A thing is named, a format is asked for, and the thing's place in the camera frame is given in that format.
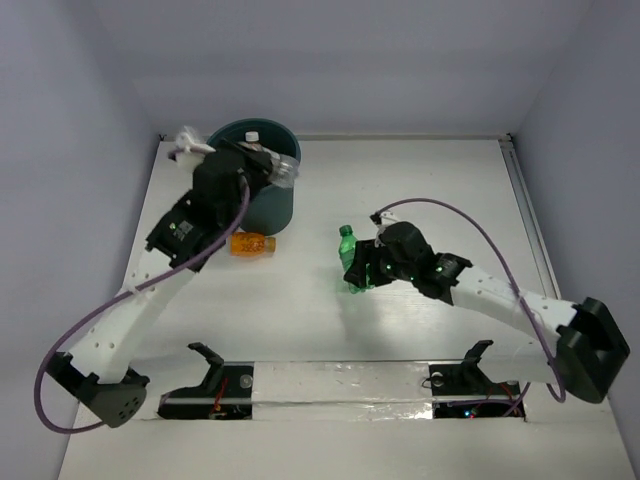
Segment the small orange patterned bottle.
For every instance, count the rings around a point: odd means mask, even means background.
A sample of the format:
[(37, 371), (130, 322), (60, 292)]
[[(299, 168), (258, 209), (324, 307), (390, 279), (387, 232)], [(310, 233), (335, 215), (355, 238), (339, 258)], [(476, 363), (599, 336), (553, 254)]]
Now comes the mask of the small orange patterned bottle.
[(273, 254), (276, 238), (258, 233), (238, 232), (230, 237), (230, 253), (237, 257), (253, 257)]

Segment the yellow blue label bottle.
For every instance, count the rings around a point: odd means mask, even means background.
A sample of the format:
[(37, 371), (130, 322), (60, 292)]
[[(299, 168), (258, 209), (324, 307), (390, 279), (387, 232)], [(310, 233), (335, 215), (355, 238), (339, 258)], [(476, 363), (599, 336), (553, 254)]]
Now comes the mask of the yellow blue label bottle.
[(246, 131), (244, 134), (244, 141), (241, 142), (241, 145), (244, 148), (257, 152), (262, 152), (264, 150), (260, 143), (260, 136), (257, 131)]

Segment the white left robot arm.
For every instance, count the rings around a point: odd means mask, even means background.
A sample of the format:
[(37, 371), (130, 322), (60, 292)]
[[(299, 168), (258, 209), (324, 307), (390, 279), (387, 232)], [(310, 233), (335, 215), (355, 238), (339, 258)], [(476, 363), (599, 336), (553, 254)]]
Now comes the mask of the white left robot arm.
[(98, 419), (118, 428), (146, 399), (148, 377), (130, 366), (147, 331), (171, 300), (240, 226), (250, 202), (264, 188), (289, 188), (295, 160), (245, 142), (175, 147), (170, 157), (189, 168), (192, 187), (164, 214), (145, 240), (138, 265), (122, 290), (62, 335), (36, 374), (34, 406), (56, 433), (42, 405), (50, 377)]

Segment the green soda bottle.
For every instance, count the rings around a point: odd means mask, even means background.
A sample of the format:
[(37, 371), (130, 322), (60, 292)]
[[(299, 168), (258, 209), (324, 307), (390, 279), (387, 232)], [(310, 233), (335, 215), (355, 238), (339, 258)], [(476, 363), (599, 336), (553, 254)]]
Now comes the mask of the green soda bottle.
[(343, 270), (343, 280), (352, 294), (364, 293), (372, 288), (370, 266), (361, 245), (349, 224), (339, 227), (338, 256)]

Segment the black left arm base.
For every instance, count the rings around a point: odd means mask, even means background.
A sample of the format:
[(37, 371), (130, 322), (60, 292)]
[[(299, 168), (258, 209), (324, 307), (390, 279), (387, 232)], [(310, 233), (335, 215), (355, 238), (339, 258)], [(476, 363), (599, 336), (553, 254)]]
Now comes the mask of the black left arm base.
[(199, 384), (163, 394), (157, 415), (165, 420), (250, 420), (255, 364), (226, 363), (201, 342), (188, 348), (205, 359), (208, 370)]

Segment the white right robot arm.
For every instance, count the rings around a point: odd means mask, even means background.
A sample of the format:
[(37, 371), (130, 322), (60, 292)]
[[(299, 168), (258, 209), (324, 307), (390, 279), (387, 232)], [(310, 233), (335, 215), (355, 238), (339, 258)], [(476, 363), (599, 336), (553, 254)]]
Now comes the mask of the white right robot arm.
[(482, 314), (538, 341), (543, 369), (538, 382), (557, 381), (565, 391), (598, 404), (630, 355), (630, 347), (605, 303), (581, 303), (523, 291), (468, 259), (434, 252), (409, 222), (380, 226), (359, 240), (348, 225), (339, 230), (343, 279), (354, 292), (410, 283), (432, 300)]

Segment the clear bottle black label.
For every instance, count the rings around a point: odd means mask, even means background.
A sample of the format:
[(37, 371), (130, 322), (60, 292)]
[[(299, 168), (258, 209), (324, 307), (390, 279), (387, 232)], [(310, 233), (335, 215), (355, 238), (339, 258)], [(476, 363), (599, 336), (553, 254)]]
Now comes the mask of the clear bottle black label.
[(299, 176), (300, 162), (294, 157), (277, 153), (270, 155), (270, 161), (268, 182), (281, 189), (293, 189)]

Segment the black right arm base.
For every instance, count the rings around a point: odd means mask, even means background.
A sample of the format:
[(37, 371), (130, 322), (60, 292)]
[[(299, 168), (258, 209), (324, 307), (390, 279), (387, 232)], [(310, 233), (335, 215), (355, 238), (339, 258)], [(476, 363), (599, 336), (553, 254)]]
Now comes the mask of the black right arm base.
[(428, 366), (420, 387), (433, 398), (436, 419), (526, 418), (517, 381), (492, 381), (480, 368), (492, 340), (480, 340), (461, 360)]

